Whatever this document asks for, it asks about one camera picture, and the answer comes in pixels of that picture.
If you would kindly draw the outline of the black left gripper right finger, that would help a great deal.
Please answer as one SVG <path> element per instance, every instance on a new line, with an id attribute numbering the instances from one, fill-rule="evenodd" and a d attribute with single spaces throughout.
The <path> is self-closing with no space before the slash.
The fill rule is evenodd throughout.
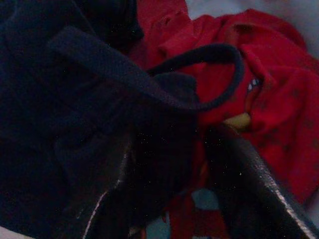
<path id="1" fill-rule="evenodd" d="M 317 239 L 319 230 L 250 141 L 220 124 L 206 131 L 211 187 L 232 239 Z"/>

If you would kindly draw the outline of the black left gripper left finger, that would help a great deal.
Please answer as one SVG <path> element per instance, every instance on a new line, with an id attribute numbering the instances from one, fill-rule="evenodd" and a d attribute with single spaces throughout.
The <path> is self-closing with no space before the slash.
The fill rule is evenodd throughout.
<path id="1" fill-rule="evenodd" d="M 134 186 L 134 138 L 111 138 L 102 160 L 93 165 L 64 210 L 60 239 L 126 239 Z"/>

